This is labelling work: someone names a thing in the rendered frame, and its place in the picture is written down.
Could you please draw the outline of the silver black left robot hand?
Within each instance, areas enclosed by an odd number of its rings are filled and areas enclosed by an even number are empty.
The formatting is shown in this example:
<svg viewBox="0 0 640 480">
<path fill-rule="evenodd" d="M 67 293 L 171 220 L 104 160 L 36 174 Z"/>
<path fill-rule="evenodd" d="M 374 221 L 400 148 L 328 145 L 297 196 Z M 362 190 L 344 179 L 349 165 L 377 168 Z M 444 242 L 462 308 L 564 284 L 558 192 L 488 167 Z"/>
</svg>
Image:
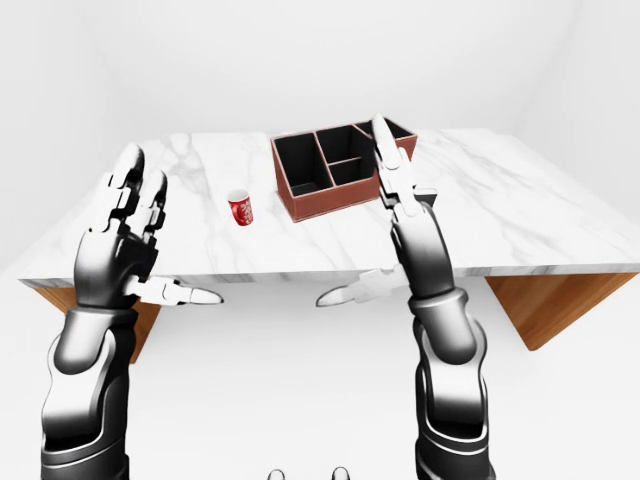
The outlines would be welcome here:
<svg viewBox="0 0 640 480">
<path fill-rule="evenodd" d="M 221 304 L 212 291 L 153 277 L 158 256 L 155 233 L 166 218 L 168 180 L 163 171 L 144 179 L 145 156 L 125 147 L 97 190 L 95 214 L 83 234 L 74 265 L 77 303 L 124 309 L 138 300 L 157 305 Z"/>
</svg>

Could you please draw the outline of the red-brown desk caddy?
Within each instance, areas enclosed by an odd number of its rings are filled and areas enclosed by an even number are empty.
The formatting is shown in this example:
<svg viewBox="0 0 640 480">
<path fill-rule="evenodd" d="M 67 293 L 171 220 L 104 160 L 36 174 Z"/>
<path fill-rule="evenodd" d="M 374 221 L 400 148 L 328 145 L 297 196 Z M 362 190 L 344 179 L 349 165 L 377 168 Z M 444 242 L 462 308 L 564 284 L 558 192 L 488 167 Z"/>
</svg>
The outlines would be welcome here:
<svg viewBox="0 0 640 480">
<path fill-rule="evenodd" d="M 293 221 L 379 196 L 369 121 L 275 137 L 278 194 Z"/>
</svg>

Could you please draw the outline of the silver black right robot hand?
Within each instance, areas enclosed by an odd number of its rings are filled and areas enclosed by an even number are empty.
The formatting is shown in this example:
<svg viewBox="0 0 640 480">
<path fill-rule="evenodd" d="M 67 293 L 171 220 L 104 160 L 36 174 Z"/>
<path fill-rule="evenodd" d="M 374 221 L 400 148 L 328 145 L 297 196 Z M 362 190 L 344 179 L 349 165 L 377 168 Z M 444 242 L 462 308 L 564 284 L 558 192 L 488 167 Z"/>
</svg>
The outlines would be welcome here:
<svg viewBox="0 0 640 480">
<path fill-rule="evenodd" d="M 381 114 L 371 121 L 374 153 L 384 207 L 392 212 L 391 238 L 398 264 L 391 270 L 362 273 L 350 284 L 334 288 L 316 300 L 318 307 L 351 301 L 363 303 L 407 285 L 419 298 L 446 293 L 455 287 L 451 260 L 428 199 L 435 192 L 419 188 L 406 150 L 396 145 Z"/>
</svg>

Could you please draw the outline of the red patterned mug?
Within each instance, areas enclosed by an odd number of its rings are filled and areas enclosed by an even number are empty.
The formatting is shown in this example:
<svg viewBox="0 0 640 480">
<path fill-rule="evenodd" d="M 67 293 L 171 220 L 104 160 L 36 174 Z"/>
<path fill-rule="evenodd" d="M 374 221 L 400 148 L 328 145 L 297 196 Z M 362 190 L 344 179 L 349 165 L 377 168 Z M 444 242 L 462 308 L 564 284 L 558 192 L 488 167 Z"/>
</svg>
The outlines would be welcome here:
<svg viewBox="0 0 640 480">
<path fill-rule="evenodd" d="M 253 220 L 253 210 L 249 192 L 246 189 L 234 189 L 227 195 L 227 201 L 233 218 L 239 226 L 248 226 Z"/>
</svg>

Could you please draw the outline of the wooden table support panel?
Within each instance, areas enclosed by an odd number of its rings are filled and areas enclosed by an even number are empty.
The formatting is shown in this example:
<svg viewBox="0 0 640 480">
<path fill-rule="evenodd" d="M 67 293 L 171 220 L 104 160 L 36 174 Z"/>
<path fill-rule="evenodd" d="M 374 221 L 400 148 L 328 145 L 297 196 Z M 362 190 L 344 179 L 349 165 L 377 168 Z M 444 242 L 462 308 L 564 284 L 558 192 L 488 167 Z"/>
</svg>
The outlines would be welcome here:
<svg viewBox="0 0 640 480">
<path fill-rule="evenodd" d="M 486 281 L 530 351 L 633 279 L 633 273 L 488 276 Z"/>
<path fill-rule="evenodd" d="M 74 287 L 36 288 L 35 291 L 63 313 L 66 313 L 69 309 L 77 305 Z M 131 364 L 135 364 L 138 360 L 142 348 L 161 310 L 161 306 L 144 303 L 138 300 L 133 308 L 138 313 L 138 319 L 134 327 L 136 346 L 130 360 Z"/>
</svg>

